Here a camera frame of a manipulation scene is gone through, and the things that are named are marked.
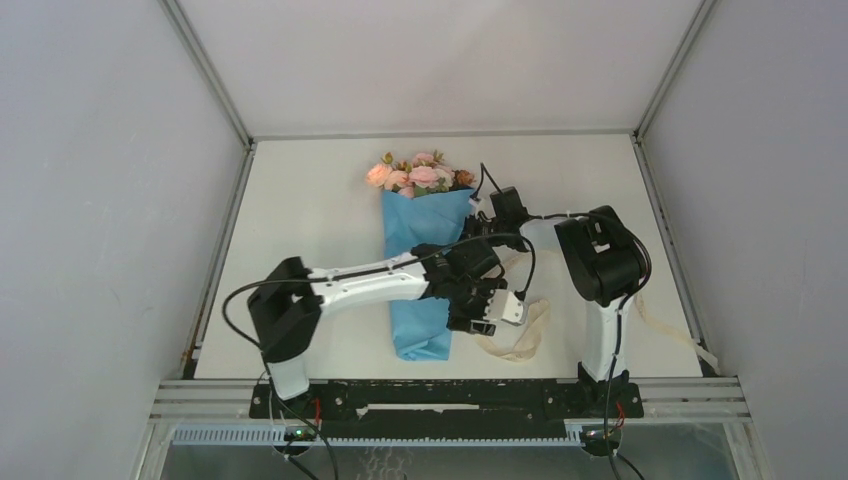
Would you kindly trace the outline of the blue wrapping paper sheet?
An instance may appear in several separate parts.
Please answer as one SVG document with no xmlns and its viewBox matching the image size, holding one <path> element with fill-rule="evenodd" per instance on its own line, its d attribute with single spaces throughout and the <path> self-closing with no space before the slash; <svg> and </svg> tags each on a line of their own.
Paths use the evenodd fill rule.
<svg viewBox="0 0 848 480">
<path fill-rule="evenodd" d="M 445 245 L 458 240 L 472 211 L 467 189 L 407 198 L 381 196 L 384 256 L 394 257 L 419 244 Z M 449 359 L 452 333 L 446 323 L 448 302 L 428 298 L 389 303 L 391 337 L 396 355 L 411 362 Z"/>
</svg>

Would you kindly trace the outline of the pink fake rose stem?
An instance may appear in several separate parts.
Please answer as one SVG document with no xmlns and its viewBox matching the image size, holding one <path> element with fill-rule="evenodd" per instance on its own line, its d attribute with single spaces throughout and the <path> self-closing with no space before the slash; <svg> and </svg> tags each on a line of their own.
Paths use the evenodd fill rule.
<svg viewBox="0 0 848 480">
<path fill-rule="evenodd" d="M 411 160 L 407 183 L 415 197 L 444 193 L 455 186 L 455 172 L 444 163 L 442 152 L 421 152 Z"/>
<path fill-rule="evenodd" d="M 380 160 L 366 173 L 365 182 L 375 188 L 383 188 L 395 171 L 394 157 L 391 152 L 384 153 Z"/>
<path fill-rule="evenodd" d="M 383 188 L 385 191 L 399 194 L 406 198 L 414 197 L 414 188 L 409 174 L 404 170 L 392 170 L 387 176 Z"/>
</svg>

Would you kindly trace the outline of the cream ribbon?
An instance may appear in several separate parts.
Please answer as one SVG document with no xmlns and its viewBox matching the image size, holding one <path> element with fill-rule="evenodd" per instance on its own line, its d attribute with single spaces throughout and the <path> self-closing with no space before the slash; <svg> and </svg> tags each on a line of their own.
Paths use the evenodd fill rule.
<svg viewBox="0 0 848 480">
<path fill-rule="evenodd" d="M 542 264 L 548 264 L 554 261 L 555 253 L 553 250 L 543 249 L 540 253 Z M 530 263 L 530 253 L 519 253 L 512 258 L 503 261 L 504 269 L 507 273 L 511 270 Z M 709 367 L 714 370 L 719 369 L 718 358 L 700 346 L 696 339 L 691 337 L 686 331 L 671 326 L 665 322 L 657 320 L 648 311 L 642 293 L 637 293 L 628 301 L 628 308 L 632 312 L 638 312 L 638 317 L 641 322 L 646 325 L 646 328 L 653 329 L 658 335 L 665 335 L 676 343 L 691 349 L 699 358 L 703 360 Z M 550 302 L 547 299 L 539 299 L 529 304 L 527 307 L 527 320 L 525 322 L 525 330 L 518 337 L 512 347 L 498 347 L 488 337 L 477 337 L 475 342 L 478 346 L 489 355 L 502 360 L 514 363 L 522 363 L 531 360 L 537 353 L 539 346 L 542 343 L 545 331 L 550 323 Z M 618 362 L 616 368 L 623 369 L 625 366 L 625 335 L 622 332 L 621 348 L 618 354 Z"/>
</svg>

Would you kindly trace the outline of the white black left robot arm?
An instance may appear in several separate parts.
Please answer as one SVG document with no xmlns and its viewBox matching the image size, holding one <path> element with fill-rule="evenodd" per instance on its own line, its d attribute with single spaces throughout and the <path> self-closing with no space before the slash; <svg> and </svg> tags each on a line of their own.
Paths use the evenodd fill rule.
<svg viewBox="0 0 848 480">
<path fill-rule="evenodd" d="M 283 260 L 247 299 L 274 404 L 290 417 L 310 409 L 304 354 L 319 320 L 342 310 L 435 298 L 448 303 L 451 331 L 491 336 L 499 322 L 523 324 L 522 295 L 506 279 L 488 274 L 499 263 L 483 237 L 420 244 L 381 262 L 342 269 L 309 269 L 298 257 Z"/>
</svg>

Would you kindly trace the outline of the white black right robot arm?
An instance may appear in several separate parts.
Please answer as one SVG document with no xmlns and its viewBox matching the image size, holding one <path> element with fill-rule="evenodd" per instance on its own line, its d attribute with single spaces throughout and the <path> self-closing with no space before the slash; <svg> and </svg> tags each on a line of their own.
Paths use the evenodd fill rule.
<svg viewBox="0 0 848 480">
<path fill-rule="evenodd" d="M 462 239 L 485 236 L 494 245 L 527 252 L 533 232 L 563 255 L 574 288 L 586 301 L 583 359 L 578 364 L 579 406 L 605 415 L 630 384 L 623 360 L 625 326 L 635 296 L 649 281 L 652 261 L 644 243 L 603 205 L 588 212 L 532 215 L 513 187 L 490 195 L 495 216 L 464 220 Z"/>
</svg>

